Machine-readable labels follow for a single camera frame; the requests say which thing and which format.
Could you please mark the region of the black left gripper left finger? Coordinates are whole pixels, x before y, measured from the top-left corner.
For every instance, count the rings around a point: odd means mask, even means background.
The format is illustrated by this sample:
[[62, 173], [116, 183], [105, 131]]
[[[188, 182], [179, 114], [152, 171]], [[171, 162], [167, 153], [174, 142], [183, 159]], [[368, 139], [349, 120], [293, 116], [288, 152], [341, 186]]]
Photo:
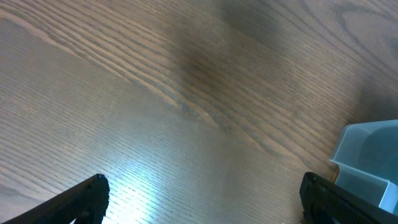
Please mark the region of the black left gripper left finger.
[[95, 174], [5, 224], [101, 224], [109, 205], [109, 183]]

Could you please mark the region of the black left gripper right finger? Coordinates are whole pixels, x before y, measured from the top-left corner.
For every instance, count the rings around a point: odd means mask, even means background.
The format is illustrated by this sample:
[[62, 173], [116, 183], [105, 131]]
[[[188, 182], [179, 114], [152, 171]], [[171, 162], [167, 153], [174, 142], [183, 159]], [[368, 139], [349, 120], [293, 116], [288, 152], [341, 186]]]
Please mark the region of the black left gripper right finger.
[[306, 172], [300, 186], [303, 218], [310, 224], [397, 224], [397, 216]]

